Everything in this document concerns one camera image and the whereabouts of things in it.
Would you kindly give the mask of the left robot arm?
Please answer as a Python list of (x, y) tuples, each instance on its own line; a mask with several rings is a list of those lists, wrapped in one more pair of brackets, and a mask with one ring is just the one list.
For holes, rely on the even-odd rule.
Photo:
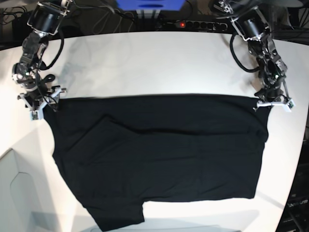
[[(229, 43), (234, 61), (245, 72), (258, 74), (261, 87), (255, 93), (259, 101), (254, 110), (281, 106), (286, 112), (290, 112), (295, 102), (289, 96), (285, 81), (287, 66), (277, 52), (270, 25), (259, 9), (258, 1), (220, 0), (218, 5), (222, 10), (218, 18), (228, 19), (235, 30)], [(244, 67), (237, 58), (233, 47), (236, 36), (247, 43), (249, 53), (256, 58), (256, 68)]]

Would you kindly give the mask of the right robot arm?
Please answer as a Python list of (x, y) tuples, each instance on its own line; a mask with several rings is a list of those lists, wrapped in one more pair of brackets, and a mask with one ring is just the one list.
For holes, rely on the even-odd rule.
[[(46, 106), (56, 111), (60, 93), (66, 92), (66, 89), (60, 86), (48, 87), (56, 78), (53, 74), (41, 78), (39, 72), (52, 68), (60, 57), (64, 47), (64, 35), (59, 27), (71, 5), (71, 0), (38, 2), (27, 22), (32, 32), (22, 43), (23, 53), (20, 61), (13, 66), (12, 79), (26, 91), (17, 98), (24, 101), (32, 120), (43, 119)], [(52, 62), (46, 65), (42, 57), (49, 45), (49, 38), (56, 34), (60, 36), (60, 47)]]

